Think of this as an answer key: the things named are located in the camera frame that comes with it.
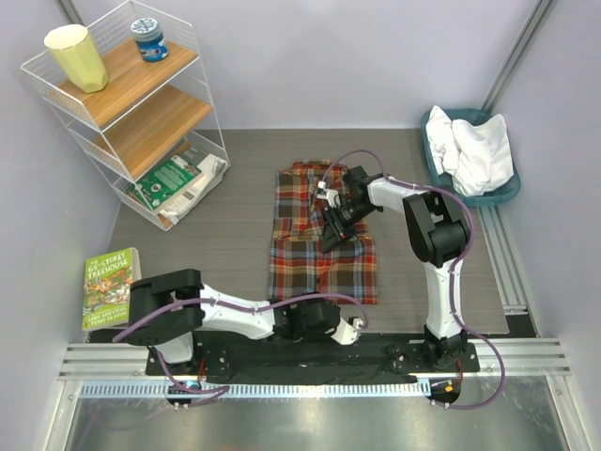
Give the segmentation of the red brown plaid shirt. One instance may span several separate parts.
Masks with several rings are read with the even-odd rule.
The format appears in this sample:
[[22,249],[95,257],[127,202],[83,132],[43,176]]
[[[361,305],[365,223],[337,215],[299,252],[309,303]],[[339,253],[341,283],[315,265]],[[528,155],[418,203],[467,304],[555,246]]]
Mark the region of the red brown plaid shirt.
[[330,160],[297,160],[276,172],[273,226],[269,251],[268,297],[286,300],[314,292],[341,293],[366,305],[378,303],[376,243],[367,221],[356,236],[328,253],[322,251],[323,209],[318,183],[349,198],[343,181],[347,167]]

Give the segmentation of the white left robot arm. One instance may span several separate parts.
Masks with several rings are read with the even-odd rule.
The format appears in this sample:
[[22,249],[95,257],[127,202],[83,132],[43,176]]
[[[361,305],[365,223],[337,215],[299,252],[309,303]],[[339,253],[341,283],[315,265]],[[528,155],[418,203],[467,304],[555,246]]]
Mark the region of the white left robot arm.
[[113,341],[152,348],[162,362],[188,375],[200,362],[196,331],[233,333],[254,341],[318,335],[347,346],[368,325],[363,305],[345,294],[314,292],[252,301],[216,290],[202,281],[200,271],[185,269],[134,282],[128,326]]

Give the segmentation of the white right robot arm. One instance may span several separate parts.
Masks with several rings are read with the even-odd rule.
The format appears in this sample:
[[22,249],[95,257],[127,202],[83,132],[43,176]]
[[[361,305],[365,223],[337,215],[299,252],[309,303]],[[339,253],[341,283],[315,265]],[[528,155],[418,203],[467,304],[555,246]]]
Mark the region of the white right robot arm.
[[404,214],[413,254],[424,264],[428,314],[424,359],[443,371],[467,350],[461,311],[461,271],[469,251],[472,220],[465,205],[441,189],[413,185],[391,176],[369,177],[360,166],[344,175],[352,205],[344,217],[360,220],[374,210]]

